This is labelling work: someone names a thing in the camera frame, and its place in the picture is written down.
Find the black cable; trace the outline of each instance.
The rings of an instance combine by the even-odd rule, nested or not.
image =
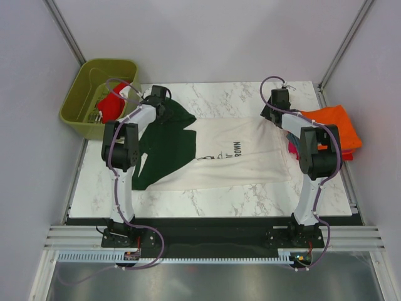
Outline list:
[[[96,231],[99,232],[101,235],[104,235],[104,232],[101,232],[98,228],[98,226],[96,226]]]

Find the orange cloth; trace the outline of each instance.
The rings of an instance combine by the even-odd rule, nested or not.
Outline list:
[[[351,120],[342,105],[326,107],[312,112],[301,111],[301,113],[305,117],[321,124],[337,125],[340,133],[341,152],[343,154],[351,154],[355,149],[362,146],[362,141],[355,132]]]

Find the green basket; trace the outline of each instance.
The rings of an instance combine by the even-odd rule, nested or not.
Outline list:
[[[116,77],[132,82],[140,91],[137,73],[136,64],[130,60],[100,58],[86,62],[65,98],[60,118],[86,139],[103,140],[105,125],[102,124],[96,105],[110,93],[105,85],[106,80]],[[119,82],[111,82],[110,86],[115,88],[118,84]],[[139,101],[139,96],[132,89],[128,97]],[[119,118],[132,112],[135,107],[134,103],[127,102]]]

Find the marble surface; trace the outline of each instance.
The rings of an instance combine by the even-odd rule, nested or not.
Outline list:
[[[311,82],[290,82],[291,108],[319,109]],[[264,104],[259,83],[165,84],[173,99],[199,118],[257,117]],[[151,85],[142,85],[146,91]],[[279,83],[264,86],[266,99]],[[132,191],[137,217],[231,217],[289,216],[301,193],[303,174],[294,155],[286,150],[285,132],[279,130],[283,155],[291,180],[288,182],[234,186],[191,191]],[[71,218],[109,217],[112,210],[110,175],[100,157],[102,143],[89,141],[70,210]],[[327,183],[321,215],[351,215],[340,175]]]

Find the shiny gray floor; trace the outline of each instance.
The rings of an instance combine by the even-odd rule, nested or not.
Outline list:
[[[58,263],[57,268],[64,281],[73,282],[105,266]],[[75,287],[53,279],[48,300],[380,301],[383,297],[368,254],[329,253],[311,271],[297,273],[273,265],[164,264],[141,271],[112,269]]]

